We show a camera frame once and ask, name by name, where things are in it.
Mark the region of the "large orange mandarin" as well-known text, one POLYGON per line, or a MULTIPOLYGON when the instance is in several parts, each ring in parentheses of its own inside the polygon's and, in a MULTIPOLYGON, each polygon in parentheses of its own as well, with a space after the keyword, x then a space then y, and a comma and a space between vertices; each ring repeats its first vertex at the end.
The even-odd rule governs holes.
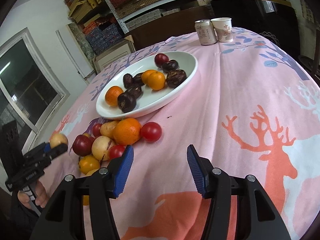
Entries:
POLYGON ((111 107, 116 107, 118 105, 118 96, 122 94, 124 91, 119 86, 112 86, 108 89, 105 94, 105 101, 111 107))

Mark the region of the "yellow orange kumquat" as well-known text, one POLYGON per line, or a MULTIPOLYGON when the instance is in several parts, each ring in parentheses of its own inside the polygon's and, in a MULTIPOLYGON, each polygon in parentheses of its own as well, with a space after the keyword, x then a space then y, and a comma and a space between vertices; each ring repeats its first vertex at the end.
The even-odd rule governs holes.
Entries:
POLYGON ((148 77, 148 86, 152 90, 161 90, 165 86, 165 76, 161 72, 153 72, 148 77))

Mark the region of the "yellow passion fruit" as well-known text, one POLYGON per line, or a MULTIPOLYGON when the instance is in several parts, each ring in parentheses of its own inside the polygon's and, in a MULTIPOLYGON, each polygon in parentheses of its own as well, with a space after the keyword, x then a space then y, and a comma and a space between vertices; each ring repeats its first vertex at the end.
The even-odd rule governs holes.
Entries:
POLYGON ((101 135, 92 144, 92 155, 99 161, 108 161, 110 150, 115 145, 111 138, 101 135))

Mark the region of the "dark red plum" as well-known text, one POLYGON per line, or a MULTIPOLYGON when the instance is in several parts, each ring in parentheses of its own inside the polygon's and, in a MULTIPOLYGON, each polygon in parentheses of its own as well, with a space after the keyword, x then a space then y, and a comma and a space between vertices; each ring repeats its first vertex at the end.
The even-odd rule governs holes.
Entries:
POLYGON ((89 137, 81 134, 73 142, 72 150, 76 155, 84 157, 91 154, 92 144, 93 141, 89 137))

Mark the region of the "red cherry tomato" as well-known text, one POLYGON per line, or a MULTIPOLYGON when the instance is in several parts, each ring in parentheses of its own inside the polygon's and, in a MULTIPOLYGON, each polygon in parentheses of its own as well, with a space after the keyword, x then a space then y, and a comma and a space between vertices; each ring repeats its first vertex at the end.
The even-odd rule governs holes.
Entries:
POLYGON ((162 136, 162 128, 156 122, 147 122, 142 126, 140 136, 147 142, 156 142, 162 136))

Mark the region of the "pink deer tablecloth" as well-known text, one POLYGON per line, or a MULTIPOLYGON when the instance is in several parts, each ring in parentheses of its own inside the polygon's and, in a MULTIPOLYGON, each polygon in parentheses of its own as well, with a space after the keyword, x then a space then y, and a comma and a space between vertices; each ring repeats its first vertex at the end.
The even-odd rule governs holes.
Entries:
POLYGON ((231 176, 253 174, 292 239, 319 213, 319 87, 269 40, 234 28, 233 42, 202 46, 196 33, 170 37, 106 67, 78 97, 56 131, 69 142, 97 121, 108 81, 157 53, 185 51, 198 69, 185 90, 141 124, 162 128, 140 140, 124 192, 111 202, 121 239, 200 239, 210 201, 196 191, 187 147, 231 176))

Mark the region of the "framed picture leaning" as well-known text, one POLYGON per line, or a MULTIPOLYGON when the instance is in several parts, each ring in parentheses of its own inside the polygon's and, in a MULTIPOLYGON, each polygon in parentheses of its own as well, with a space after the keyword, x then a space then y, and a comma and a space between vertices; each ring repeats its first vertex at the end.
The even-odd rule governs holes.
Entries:
POLYGON ((120 42, 111 46, 106 51, 96 56, 93 63, 95 66, 95 71, 99 74, 104 68, 106 68, 109 64, 118 59, 130 55, 135 52, 134 40, 131 35, 125 37, 120 42))

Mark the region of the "blue patterned boxes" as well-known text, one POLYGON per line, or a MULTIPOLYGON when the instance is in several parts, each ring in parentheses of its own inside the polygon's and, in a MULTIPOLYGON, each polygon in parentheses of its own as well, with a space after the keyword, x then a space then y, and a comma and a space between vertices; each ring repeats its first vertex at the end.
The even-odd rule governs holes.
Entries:
POLYGON ((96 55, 117 44, 124 36, 119 24, 109 22, 91 22, 82 32, 96 55))

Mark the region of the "pink drink can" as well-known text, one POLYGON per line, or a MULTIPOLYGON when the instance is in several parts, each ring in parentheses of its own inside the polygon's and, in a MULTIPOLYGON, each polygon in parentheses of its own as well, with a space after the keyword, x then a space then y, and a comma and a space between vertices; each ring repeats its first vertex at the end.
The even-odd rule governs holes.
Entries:
POLYGON ((209 46, 217 43, 216 34, 210 20, 195 21, 195 30, 202 46, 209 46))

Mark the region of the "white paper cup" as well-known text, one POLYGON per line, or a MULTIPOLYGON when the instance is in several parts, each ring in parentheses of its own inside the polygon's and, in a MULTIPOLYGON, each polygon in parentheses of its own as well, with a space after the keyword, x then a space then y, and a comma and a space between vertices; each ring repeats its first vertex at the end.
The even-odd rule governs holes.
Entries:
POLYGON ((210 20, 216 31, 219 42, 233 42, 232 19, 229 17, 214 18, 210 20))

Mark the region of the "brown wooden board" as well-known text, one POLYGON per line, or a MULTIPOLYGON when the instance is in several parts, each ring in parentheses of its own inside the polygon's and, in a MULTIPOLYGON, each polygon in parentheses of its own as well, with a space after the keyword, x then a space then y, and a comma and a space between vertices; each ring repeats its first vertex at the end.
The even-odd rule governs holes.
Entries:
POLYGON ((208 7, 194 7, 153 20, 127 33, 135 48, 140 50, 150 45, 195 31, 195 21, 211 17, 208 7))

